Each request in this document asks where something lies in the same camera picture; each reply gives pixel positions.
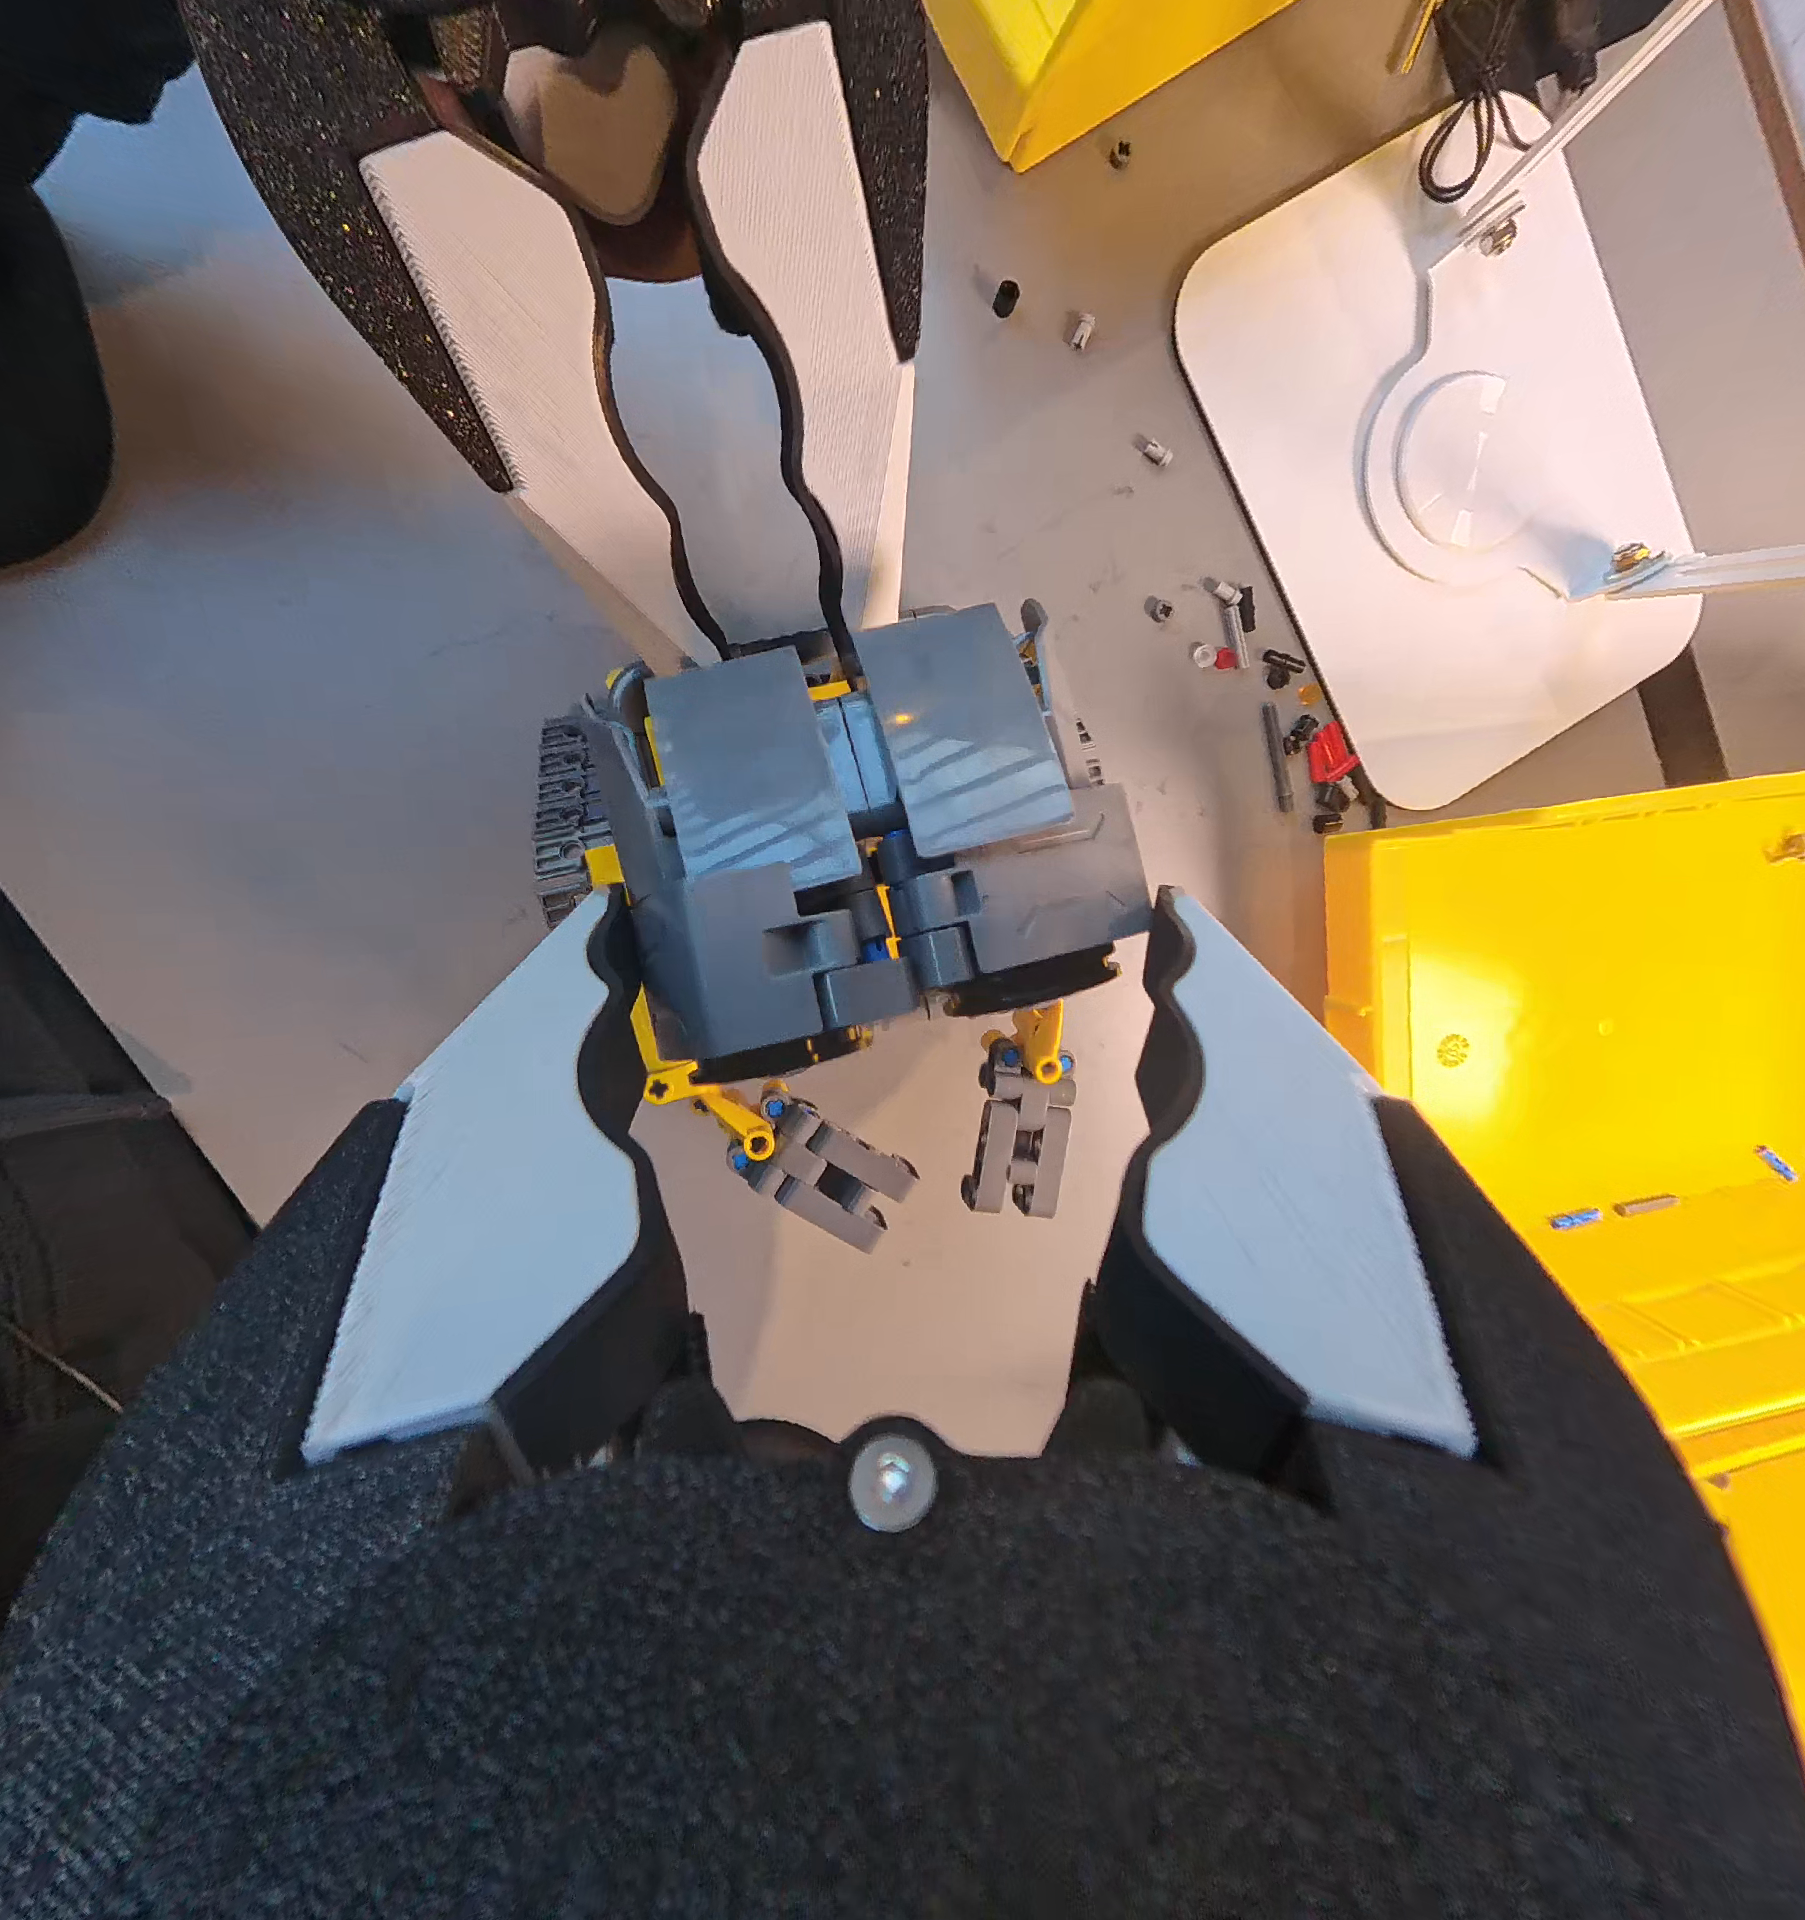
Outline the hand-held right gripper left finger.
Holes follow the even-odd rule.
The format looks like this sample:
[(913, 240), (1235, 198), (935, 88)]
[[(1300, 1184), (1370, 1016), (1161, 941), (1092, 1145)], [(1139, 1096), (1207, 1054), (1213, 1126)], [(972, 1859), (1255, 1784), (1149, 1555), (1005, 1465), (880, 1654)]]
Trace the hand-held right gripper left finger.
[(591, 896), (400, 1092), (306, 1465), (485, 1429), (512, 1472), (617, 1441), (682, 1359), (685, 1276), (631, 1138), (636, 921)]

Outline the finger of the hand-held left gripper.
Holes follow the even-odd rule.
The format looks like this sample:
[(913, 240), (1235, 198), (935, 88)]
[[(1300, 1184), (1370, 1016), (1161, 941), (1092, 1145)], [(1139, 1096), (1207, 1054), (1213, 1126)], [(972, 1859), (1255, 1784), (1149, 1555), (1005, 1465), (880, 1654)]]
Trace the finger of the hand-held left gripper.
[(607, 285), (580, 208), (460, 131), (361, 156), (361, 182), (507, 464), (512, 514), (637, 659), (716, 661), (726, 635), (676, 509), (617, 410)]
[(922, 21), (731, 17), (693, 122), (704, 266), (763, 352), (838, 642), (900, 607), (922, 330)]

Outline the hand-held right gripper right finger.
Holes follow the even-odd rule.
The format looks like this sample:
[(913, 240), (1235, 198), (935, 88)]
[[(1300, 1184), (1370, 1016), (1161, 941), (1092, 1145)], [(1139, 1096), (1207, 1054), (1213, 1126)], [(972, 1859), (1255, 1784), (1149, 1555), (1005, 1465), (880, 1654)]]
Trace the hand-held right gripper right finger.
[(1143, 988), (1147, 1134), (1092, 1288), (1115, 1373), (1203, 1465), (1283, 1465), (1310, 1425), (1472, 1461), (1374, 1074), (1171, 885)]

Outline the yellow tracked toy robot body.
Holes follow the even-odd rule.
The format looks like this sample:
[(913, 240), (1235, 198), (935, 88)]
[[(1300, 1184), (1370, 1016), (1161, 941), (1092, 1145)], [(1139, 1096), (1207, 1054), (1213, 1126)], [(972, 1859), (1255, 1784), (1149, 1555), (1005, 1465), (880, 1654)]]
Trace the yellow tracked toy robot body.
[(693, 1106), (727, 1141), (727, 1166), (771, 1203), (797, 1215), (850, 1248), (869, 1251), (886, 1233), (884, 1203), (915, 1191), (915, 1166), (835, 1126), (789, 1074), (867, 1049), (884, 1022), (943, 1007), (961, 1020), (1009, 1014), (1009, 1029), (985, 1038), (985, 1121), (962, 1205), (999, 1215), (1016, 1203), (1054, 1218), (1076, 1109), (1076, 1054), (1065, 1046), (1065, 993), (1077, 975), (1109, 979), (1114, 949), (1084, 949), (1009, 975), (979, 975), (966, 931), (919, 921), (906, 931), (900, 885), (924, 888), (931, 874), (906, 874), (915, 861), (909, 829), (855, 836), (875, 809), (860, 743), (875, 722), (847, 719), (862, 695), (805, 691), (802, 722), (815, 748), (786, 748), (795, 800), (763, 822), (734, 804), (720, 825), (737, 829), (737, 863), (690, 877), (676, 836), (676, 800), (727, 794), (726, 732), (704, 732), (704, 702), (676, 726), (682, 772), (666, 784), (649, 711), (649, 670), (609, 676), (600, 704), (547, 719), (540, 732), (540, 786), (535, 815), (535, 868), (545, 921), (565, 921), (591, 896), (622, 888), (637, 907), (624, 849), (609, 836), (607, 786), (627, 779), (640, 800), (637, 868), (656, 882), (649, 926), (661, 931), (666, 905), (682, 907), (685, 962), (679, 996), (661, 996), (661, 963), (637, 957), (636, 1045), (653, 1106)]

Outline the grey toy robot head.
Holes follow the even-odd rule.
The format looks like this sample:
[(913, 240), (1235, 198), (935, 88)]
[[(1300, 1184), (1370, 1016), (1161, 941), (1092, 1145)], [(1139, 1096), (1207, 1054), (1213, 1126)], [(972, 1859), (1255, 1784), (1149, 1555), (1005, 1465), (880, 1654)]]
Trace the grey toy robot head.
[(1103, 988), (1149, 926), (1130, 796), (1037, 601), (627, 666), (571, 722), (656, 1045), (701, 1082)]

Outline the yellow plastic bin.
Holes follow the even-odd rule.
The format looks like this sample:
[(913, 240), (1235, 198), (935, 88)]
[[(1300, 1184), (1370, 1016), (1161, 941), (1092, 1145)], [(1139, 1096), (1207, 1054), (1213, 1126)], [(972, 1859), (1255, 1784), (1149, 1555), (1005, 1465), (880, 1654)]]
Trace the yellow plastic bin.
[(1286, 3), (924, 3), (995, 156), (1031, 173)]
[(1805, 1754), (1805, 772), (1360, 832), (1324, 1022), (1625, 1365)]

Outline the scattered small building pieces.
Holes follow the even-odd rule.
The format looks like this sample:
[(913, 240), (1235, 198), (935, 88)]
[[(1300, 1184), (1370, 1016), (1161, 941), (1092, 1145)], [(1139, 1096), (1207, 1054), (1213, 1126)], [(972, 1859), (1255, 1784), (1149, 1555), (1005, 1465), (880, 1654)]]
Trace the scattered small building pieces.
[[(1003, 279), (989, 289), (991, 316), (999, 322), (1009, 322), (1020, 305), (1025, 303), (1022, 285), (1016, 279)], [(1066, 352), (1081, 353), (1092, 345), (1094, 316), (1077, 311), (1066, 327)], [(1155, 472), (1169, 472), (1174, 464), (1174, 452), (1161, 445), (1155, 435), (1130, 437), (1139, 461)], [(1294, 815), (1300, 809), (1297, 800), (1297, 776), (1305, 776), (1310, 794), (1310, 829), (1315, 836), (1326, 838), (1346, 829), (1347, 810), (1363, 809), (1370, 818), (1370, 829), (1384, 829), (1390, 822), (1390, 804), (1378, 796), (1378, 792), (1370, 779), (1370, 769), (1355, 744), (1347, 743), (1347, 732), (1339, 719), (1326, 711), (1326, 696), (1315, 695), (1315, 704), (1303, 702), (1310, 683), (1310, 659), (1300, 659), (1286, 650), (1255, 650), (1257, 631), (1257, 607), (1255, 607), (1255, 585), (1220, 575), (1203, 575), (1196, 593), (1213, 607), (1213, 635), (1203, 629), (1199, 639), (1190, 631), (1185, 654), (1203, 674), (1255, 674), (1266, 691), (1283, 695), (1297, 691), (1300, 714), (1286, 726), (1280, 709), (1266, 702), (1257, 709), (1257, 727), (1270, 748), (1272, 762), (1272, 786), (1275, 786), (1275, 810)], [(1025, 661), (1031, 683), (1037, 691), (1047, 688), (1051, 670), (1040, 666), (1040, 631), (1047, 615), (1037, 607), (1037, 601), (1025, 601), (1016, 620), (1016, 644), (1020, 659)]]

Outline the white book stand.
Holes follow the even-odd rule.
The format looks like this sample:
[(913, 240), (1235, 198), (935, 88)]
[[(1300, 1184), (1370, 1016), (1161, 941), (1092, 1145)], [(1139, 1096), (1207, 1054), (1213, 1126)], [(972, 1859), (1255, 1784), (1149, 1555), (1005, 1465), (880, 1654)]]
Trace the white book stand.
[(1570, 178), (1697, 23), (1648, 33), (1456, 201), (1442, 112), (1229, 228), (1174, 353), (1332, 709), (1387, 804), (1446, 809), (1671, 666), (1705, 596), (1805, 590), (1805, 546), (1693, 546)]

